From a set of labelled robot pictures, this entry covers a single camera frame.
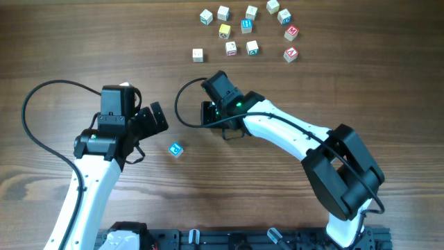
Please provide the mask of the white block red side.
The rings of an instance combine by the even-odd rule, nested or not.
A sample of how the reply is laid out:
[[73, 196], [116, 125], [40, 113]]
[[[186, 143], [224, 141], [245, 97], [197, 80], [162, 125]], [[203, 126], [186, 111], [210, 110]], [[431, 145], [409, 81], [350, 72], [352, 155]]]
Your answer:
[[235, 42], [226, 42], [225, 51], [227, 56], [235, 56], [237, 54], [237, 46]]

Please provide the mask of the blue letter P block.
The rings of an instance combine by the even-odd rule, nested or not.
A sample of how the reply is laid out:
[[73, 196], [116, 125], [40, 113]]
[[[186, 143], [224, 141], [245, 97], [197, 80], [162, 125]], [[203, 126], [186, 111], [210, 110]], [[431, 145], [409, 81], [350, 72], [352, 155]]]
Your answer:
[[175, 157], [178, 158], [181, 156], [181, 154], [183, 153], [184, 149], [181, 145], [179, 145], [177, 142], [174, 142], [170, 147], [169, 147], [169, 152]]

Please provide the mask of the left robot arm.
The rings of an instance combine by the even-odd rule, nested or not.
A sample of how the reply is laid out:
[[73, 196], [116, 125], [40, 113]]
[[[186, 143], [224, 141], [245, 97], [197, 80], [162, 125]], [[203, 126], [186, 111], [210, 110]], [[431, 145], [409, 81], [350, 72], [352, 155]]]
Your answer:
[[46, 249], [93, 249], [106, 203], [139, 143], [168, 129], [159, 103], [142, 107], [129, 83], [105, 85], [97, 124], [74, 140], [74, 165], [57, 222]]

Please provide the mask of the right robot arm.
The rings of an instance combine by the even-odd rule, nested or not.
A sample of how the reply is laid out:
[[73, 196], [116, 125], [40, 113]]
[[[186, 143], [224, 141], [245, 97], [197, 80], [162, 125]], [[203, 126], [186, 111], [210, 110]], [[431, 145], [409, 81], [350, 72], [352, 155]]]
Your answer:
[[242, 94], [223, 71], [201, 86], [211, 99], [201, 110], [204, 127], [240, 130], [268, 140], [301, 162], [316, 198], [329, 213], [326, 233], [336, 246], [347, 249], [358, 243], [371, 201], [379, 207], [375, 213], [385, 211], [377, 197], [384, 174], [352, 128], [304, 122], [256, 92]]

